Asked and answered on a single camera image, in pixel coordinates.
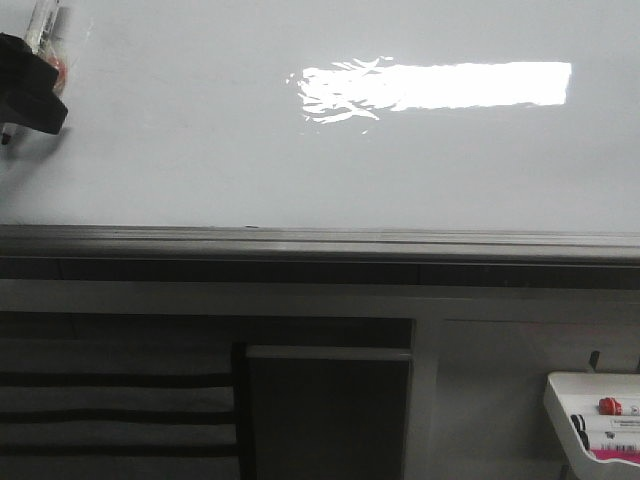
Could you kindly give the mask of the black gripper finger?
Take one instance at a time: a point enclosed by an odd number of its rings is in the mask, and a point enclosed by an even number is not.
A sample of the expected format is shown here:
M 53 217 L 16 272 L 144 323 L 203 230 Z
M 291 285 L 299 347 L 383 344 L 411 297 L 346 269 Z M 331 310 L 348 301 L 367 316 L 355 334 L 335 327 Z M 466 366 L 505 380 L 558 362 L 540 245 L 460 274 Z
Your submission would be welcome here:
M 58 71 L 20 37 L 1 34 L 1 123 L 57 135 L 68 109 L 54 92 Z

